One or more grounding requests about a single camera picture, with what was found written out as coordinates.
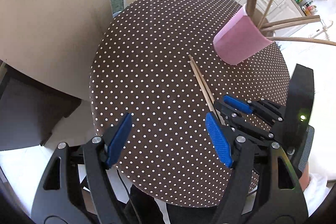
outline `brown tablecloth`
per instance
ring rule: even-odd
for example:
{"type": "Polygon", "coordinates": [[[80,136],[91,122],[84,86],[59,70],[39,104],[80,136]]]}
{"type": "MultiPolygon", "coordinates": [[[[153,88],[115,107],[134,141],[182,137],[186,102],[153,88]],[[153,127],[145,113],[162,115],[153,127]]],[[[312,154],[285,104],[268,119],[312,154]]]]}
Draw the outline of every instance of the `brown tablecloth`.
{"type": "MultiPolygon", "coordinates": [[[[240,7],[233,0],[137,0],[114,19],[98,48],[90,80],[97,133],[132,113],[134,126],[116,167],[167,203],[217,205],[231,174],[206,131],[209,110],[188,54],[215,98],[286,101],[289,74],[276,44],[236,66],[214,51],[215,34],[240,7]]],[[[253,115],[246,120],[268,130],[253,115]]],[[[251,173],[253,189],[258,177],[251,173]]]]}

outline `pink cup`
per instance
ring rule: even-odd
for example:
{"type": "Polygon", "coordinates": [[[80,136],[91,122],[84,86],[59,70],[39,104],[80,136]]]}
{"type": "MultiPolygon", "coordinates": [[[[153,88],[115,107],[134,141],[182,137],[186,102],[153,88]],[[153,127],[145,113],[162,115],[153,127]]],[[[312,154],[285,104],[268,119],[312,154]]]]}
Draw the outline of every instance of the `pink cup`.
{"type": "MultiPolygon", "coordinates": [[[[244,61],[273,43],[253,24],[246,14],[245,6],[240,8],[213,40],[217,55],[230,65],[244,61]]],[[[256,10],[256,13],[261,17],[260,11],[256,10]]]]}

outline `bundle of chopsticks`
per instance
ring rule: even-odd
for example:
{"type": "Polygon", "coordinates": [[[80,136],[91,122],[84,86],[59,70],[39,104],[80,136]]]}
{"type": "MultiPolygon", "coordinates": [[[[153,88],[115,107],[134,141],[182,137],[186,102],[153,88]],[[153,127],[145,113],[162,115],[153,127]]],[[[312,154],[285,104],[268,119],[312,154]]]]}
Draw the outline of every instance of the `bundle of chopsticks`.
{"type": "Polygon", "coordinates": [[[213,102],[215,101],[215,98],[214,98],[213,94],[211,93],[207,82],[205,81],[202,73],[200,72],[196,62],[194,61],[194,59],[191,55],[189,55],[189,59],[190,59],[191,68],[192,68],[192,70],[194,72],[194,75],[197,79],[198,85],[201,88],[201,91],[202,91],[204,99],[205,99],[205,101],[206,101],[206,103],[209,107],[209,110],[216,115],[216,117],[219,119],[219,121],[221,122],[222,125],[225,125],[225,122],[224,122],[224,119],[221,116],[221,113],[218,110],[216,110],[213,106],[213,102]]]}
{"type": "MultiPolygon", "coordinates": [[[[313,22],[320,22],[321,18],[319,15],[316,16],[307,16],[307,17],[298,17],[298,18],[291,18],[286,20],[280,20],[270,23],[265,23],[265,18],[268,15],[269,9],[272,5],[273,0],[268,2],[266,10],[260,20],[258,20],[254,14],[256,9],[257,0],[247,0],[246,4],[246,13],[253,21],[254,25],[260,30],[261,33],[266,34],[267,32],[273,32],[276,30],[294,27],[298,25],[313,23],[313,22]]],[[[320,44],[327,44],[327,45],[334,45],[336,46],[335,42],[320,40],[320,39],[313,39],[313,38],[304,38],[304,37],[267,37],[268,40],[271,41],[302,41],[302,42],[313,42],[313,43],[320,43],[320,44]]]]}

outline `silver screw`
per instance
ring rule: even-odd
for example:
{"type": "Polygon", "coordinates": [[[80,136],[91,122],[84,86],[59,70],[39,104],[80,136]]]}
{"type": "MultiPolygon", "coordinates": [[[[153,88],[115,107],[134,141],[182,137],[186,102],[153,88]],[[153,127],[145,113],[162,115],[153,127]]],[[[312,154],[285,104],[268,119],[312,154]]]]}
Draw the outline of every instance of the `silver screw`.
{"type": "Polygon", "coordinates": [[[64,142],[62,142],[62,143],[59,143],[59,144],[58,144],[57,148],[58,148],[58,149],[63,149],[63,148],[65,148],[66,146],[67,146],[67,144],[64,143],[64,142]]]}
{"type": "Polygon", "coordinates": [[[238,137],[236,138],[236,140],[237,140],[237,142],[239,142],[239,143],[244,143],[244,142],[246,141],[245,137],[243,137],[243,136],[238,136],[238,137]]]}
{"type": "Polygon", "coordinates": [[[273,143],[272,143],[272,147],[273,147],[274,149],[278,149],[278,148],[280,147],[280,145],[279,145],[277,142],[273,142],[273,143]]]}
{"type": "Polygon", "coordinates": [[[100,143],[101,142],[101,137],[97,136],[92,139],[93,143],[100,143]]]}
{"type": "Polygon", "coordinates": [[[288,148],[288,150],[287,150],[288,155],[293,155],[294,153],[295,153],[295,148],[294,147],[288,148]]]}

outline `round table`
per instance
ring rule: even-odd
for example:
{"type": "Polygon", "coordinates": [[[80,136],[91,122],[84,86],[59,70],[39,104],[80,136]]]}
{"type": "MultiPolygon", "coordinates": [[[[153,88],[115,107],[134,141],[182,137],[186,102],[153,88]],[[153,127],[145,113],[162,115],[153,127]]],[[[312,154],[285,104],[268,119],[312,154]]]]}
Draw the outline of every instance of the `round table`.
{"type": "MultiPolygon", "coordinates": [[[[275,43],[231,66],[212,40],[241,6],[233,0],[137,0],[111,23],[90,79],[97,134],[132,113],[116,167],[145,193],[190,207],[219,204],[231,170],[205,128],[209,111],[188,64],[194,57],[215,98],[285,104],[289,74],[275,43]]],[[[268,130],[253,115],[246,120],[268,130]]],[[[250,189],[258,176],[251,170],[250,189]]]]}

